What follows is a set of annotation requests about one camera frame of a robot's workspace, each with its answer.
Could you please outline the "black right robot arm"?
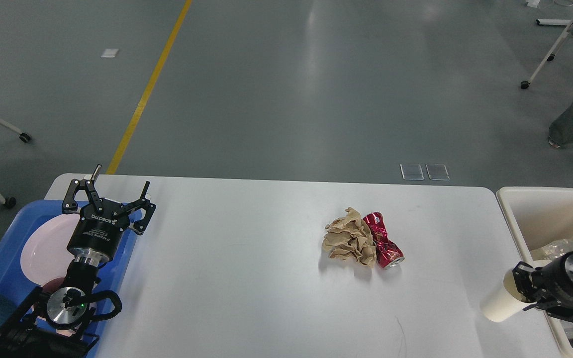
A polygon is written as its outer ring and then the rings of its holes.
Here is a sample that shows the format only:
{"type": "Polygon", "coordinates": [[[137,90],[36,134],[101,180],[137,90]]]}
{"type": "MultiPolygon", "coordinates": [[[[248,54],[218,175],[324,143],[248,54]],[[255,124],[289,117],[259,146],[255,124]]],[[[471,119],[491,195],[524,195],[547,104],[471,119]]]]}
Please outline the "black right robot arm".
{"type": "Polygon", "coordinates": [[[573,251],[543,267],[519,262],[511,274],[516,291],[524,299],[522,311],[536,309],[573,323],[573,251]]]}

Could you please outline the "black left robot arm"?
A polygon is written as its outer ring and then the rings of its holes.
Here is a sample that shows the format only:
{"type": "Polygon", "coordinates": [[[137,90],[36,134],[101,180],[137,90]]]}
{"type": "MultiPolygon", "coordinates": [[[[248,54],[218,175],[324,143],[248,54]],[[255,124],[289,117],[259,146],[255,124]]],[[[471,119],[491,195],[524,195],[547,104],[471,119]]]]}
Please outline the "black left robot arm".
{"type": "Polygon", "coordinates": [[[0,242],[0,358],[93,357],[122,309],[117,291],[155,204],[101,197],[73,179],[62,203],[23,207],[0,242]]]}

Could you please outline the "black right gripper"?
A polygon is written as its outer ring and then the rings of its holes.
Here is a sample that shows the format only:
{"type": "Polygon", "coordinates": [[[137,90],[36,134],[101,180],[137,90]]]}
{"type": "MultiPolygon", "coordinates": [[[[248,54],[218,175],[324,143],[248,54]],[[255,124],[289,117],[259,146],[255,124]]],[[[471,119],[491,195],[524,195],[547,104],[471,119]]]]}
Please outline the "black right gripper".
{"type": "Polygon", "coordinates": [[[522,311],[537,309],[573,323],[573,252],[542,268],[521,261],[512,270],[512,277],[523,302],[529,303],[522,311]]]}

